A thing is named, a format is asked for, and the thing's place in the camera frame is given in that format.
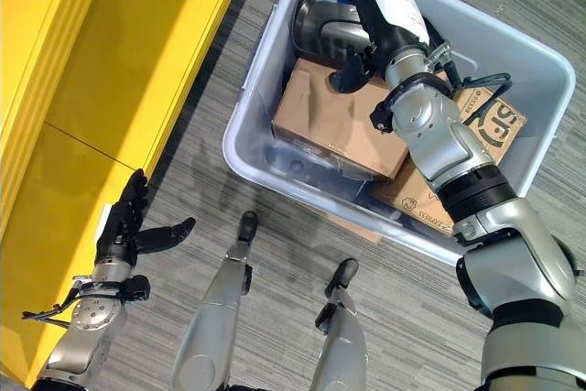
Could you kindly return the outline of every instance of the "gray carpet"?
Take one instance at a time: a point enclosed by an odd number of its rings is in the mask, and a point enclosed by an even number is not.
[[[463,0],[564,54],[577,87],[529,199],[551,231],[586,266],[585,0]],[[129,307],[96,390],[167,389],[181,338],[232,242],[240,214],[259,213],[250,294],[243,299],[233,383],[308,389],[323,338],[312,322],[337,263],[357,257],[351,293],[369,350],[368,389],[472,390],[490,322],[466,305],[453,269],[397,245],[372,244],[322,215],[236,177],[222,133],[273,0],[233,0],[153,178],[146,226],[193,215],[196,231],[178,248],[141,258],[148,302]],[[575,314],[586,325],[586,282]],[[12,388],[6,380],[2,389]]]

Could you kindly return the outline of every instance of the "yellow wall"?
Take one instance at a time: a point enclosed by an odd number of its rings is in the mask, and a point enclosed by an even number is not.
[[[154,169],[229,1],[89,2],[34,120],[30,160],[15,149],[22,177],[9,188],[17,197],[0,263],[4,374],[34,383],[63,330],[21,321],[21,311],[49,309],[73,275],[91,271],[103,204],[117,200],[133,169]],[[5,26],[3,39],[17,28]],[[22,125],[7,127],[3,139],[23,135]]]

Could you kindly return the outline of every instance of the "black object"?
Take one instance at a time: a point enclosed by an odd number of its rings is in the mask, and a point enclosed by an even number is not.
[[[458,260],[456,263],[456,276],[458,277],[458,281],[460,282],[460,287],[463,290],[466,298],[468,299],[468,304],[470,306],[482,313],[486,318],[492,318],[493,313],[486,307],[484,301],[478,295],[476,288],[472,284],[470,277],[468,276],[468,271],[466,270],[466,263],[464,261],[464,257]]]
[[[83,386],[71,382],[61,382],[51,379],[39,379],[30,391],[85,391]]]
[[[506,177],[495,165],[474,169],[448,182],[436,193],[455,223],[516,197]]]
[[[362,89],[373,78],[374,69],[364,61],[364,57],[352,54],[346,60],[341,71],[332,72],[329,77],[330,85],[339,93],[354,93]]]
[[[139,232],[147,194],[147,177],[142,169],[138,169],[126,183],[120,200],[110,210],[96,246],[95,264],[115,257],[134,267],[138,254],[167,250],[181,243],[191,232],[195,226],[195,219],[191,217],[175,226]]]
[[[315,327],[323,334],[328,334],[331,317],[336,312],[336,309],[338,309],[338,306],[328,302],[325,306],[323,306],[323,309],[321,309],[320,314],[316,318]]]
[[[412,32],[388,23],[376,0],[353,0],[363,29],[368,33],[372,45],[362,57],[352,56],[341,71],[330,76],[331,87],[336,92],[355,92],[372,77],[375,71],[385,76],[386,66],[406,49],[421,49],[426,55],[429,46],[421,43]]]
[[[440,77],[433,75],[432,73],[419,72],[415,75],[411,75],[395,87],[384,101],[381,101],[376,105],[373,112],[370,114],[370,120],[373,123],[374,128],[384,133],[391,133],[393,131],[393,111],[391,110],[391,107],[401,95],[420,84],[432,87],[444,95],[450,94],[450,88],[448,85]]]
[[[337,287],[348,288],[350,281],[358,272],[358,261],[355,258],[346,258],[343,260],[331,277],[330,283],[325,288],[326,298],[329,298],[333,290]]]
[[[370,45],[351,0],[299,0],[291,26],[298,57],[341,69],[352,55]]]
[[[534,322],[559,328],[563,318],[563,312],[553,302],[545,299],[523,299],[496,307],[493,310],[491,331],[519,322]]]
[[[255,238],[257,226],[258,216],[255,212],[247,211],[242,214],[240,225],[238,226],[238,241],[251,244],[253,238]]]
[[[242,294],[248,295],[248,291],[250,290],[250,284],[253,281],[253,267],[246,265],[244,267],[244,281],[242,283]]]
[[[195,219],[190,217],[174,226],[146,229],[136,235],[135,248],[139,254],[152,254],[166,251],[181,243],[195,226]]]
[[[508,377],[509,375],[537,375],[537,368],[535,366],[511,366],[501,370],[494,371],[486,377],[486,382],[490,383],[499,377]]]
[[[490,87],[490,86],[498,86],[496,91],[490,96],[486,102],[483,103],[478,109],[471,113],[470,116],[464,121],[465,125],[470,125],[474,119],[482,116],[487,109],[493,105],[494,100],[501,96],[503,93],[508,91],[512,86],[513,82],[511,81],[511,75],[506,72],[502,73],[495,73],[493,75],[488,75],[486,77],[477,78],[473,80],[471,77],[464,78],[464,81],[461,83],[459,88],[462,89],[471,89],[475,87]]]
[[[225,388],[225,391],[266,391],[266,390],[262,389],[262,388],[249,388],[248,386],[244,386],[244,385],[230,385],[227,388]]]

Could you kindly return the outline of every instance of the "gray metal limb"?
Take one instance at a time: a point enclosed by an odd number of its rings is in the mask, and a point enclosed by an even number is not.
[[[215,391],[227,386],[240,297],[252,274],[246,264],[249,251],[250,241],[240,239],[226,253],[179,348],[171,390]]]
[[[332,291],[316,325],[326,334],[326,341],[309,390],[365,390],[368,357],[364,333],[344,287]]]

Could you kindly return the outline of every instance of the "black cable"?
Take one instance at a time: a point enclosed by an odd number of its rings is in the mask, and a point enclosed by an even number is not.
[[[66,301],[64,301],[63,304],[61,304],[61,305],[55,304],[55,306],[53,307],[53,310],[41,311],[39,313],[33,313],[30,311],[23,311],[22,312],[22,319],[23,320],[38,320],[40,322],[46,322],[49,324],[59,325],[60,327],[63,327],[62,324],[66,324],[66,326],[64,328],[67,328],[67,325],[69,325],[68,322],[66,322],[64,320],[52,320],[50,317],[63,313],[75,301],[79,301],[80,299],[84,299],[84,298],[101,298],[101,299],[120,299],[120,300],[122,300],[122,298],[117,295],[103,295],[103,294],[98,294],[98,293],[88,293],[88,294],[84,294],[84,295],[79,295],[75,298],[69,298],[69,296],[68,296],[68,299]]]
[[[473,80],[471,77],[464,78],[464,81],[461,84],[462,89],[499,86],[488,100],[486,100],[478,109],[472,112],[472,114],[464,121],[464,124],[470,125],[474,119],[482,116],[484,112],[493,105],[496,98],[508,91],[512,85],[513,82],[511,81],[511,75],[506,72],[487,75],[486,77],[477,78],[476,80]]]
[[[53,324],[67,330],[70,327],[70,324],[65,320],[52,320],[51,318],[46,318],[44,320],[38,320],[39,322],[43,322],[45,324]]]

